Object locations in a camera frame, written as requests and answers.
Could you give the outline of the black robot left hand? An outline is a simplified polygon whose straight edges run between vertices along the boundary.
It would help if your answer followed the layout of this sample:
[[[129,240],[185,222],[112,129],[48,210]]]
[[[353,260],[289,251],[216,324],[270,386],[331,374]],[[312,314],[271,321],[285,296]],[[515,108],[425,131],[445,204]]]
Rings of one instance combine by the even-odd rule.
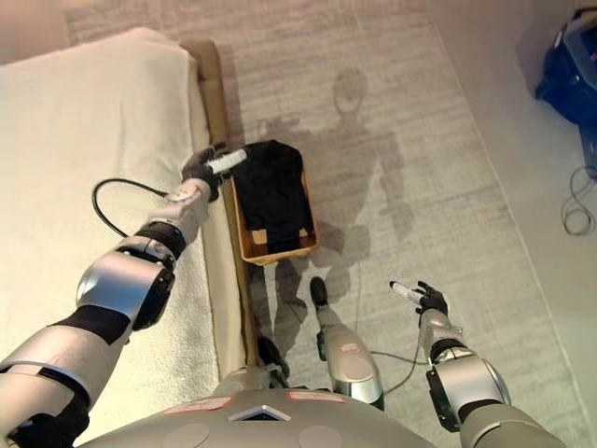
[[[219,197],[220,186],[228,180],[236,167],[248,158],[248,149],[229,149],[224,142],[210,145],[208,148],[194,152],[182,168],[184,181],[195,178],[207,183],[210,188],[212,203]]]

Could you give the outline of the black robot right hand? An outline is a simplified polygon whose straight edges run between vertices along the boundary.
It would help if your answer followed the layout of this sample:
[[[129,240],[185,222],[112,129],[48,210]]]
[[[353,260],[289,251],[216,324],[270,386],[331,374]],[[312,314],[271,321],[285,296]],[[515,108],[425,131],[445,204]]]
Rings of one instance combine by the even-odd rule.
[[[391,280],[389,287],[400,298],[414,303],[415,313],[418,315],[429,310],[436,310],[444,315],[449,313],[449,306],[444,295],[424,281],[418,281],[417,287],[411,288],[397,280]]]

